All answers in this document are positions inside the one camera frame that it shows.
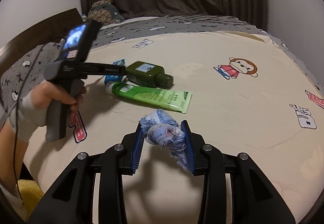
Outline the left forearm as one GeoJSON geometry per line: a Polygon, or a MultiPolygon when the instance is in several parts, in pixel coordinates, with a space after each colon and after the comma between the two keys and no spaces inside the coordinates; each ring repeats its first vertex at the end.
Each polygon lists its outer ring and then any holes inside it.
{"type": "Polygon", "coordinates": [[[1,129],[1,185],[11,194],[17,191],[21,199],[18,177],[28,145],[16,136],[7,119],[1,129]]]}

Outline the left hand grey wrap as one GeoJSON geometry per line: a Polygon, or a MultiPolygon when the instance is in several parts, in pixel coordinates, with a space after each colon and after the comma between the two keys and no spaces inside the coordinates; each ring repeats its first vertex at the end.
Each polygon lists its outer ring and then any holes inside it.
{"type": "Polygon", "coordinates": [[[81,92],[73,97],[59,85],[43,81],[18,100],[16,106],[10,111],[6,123],[12,133],[16,134],[21,141],[28,143],[36,129],[46,125],[47,110],[53,101],[66,104],[70,111],[75,113],[86,92],[83,86],[81,92]]]}

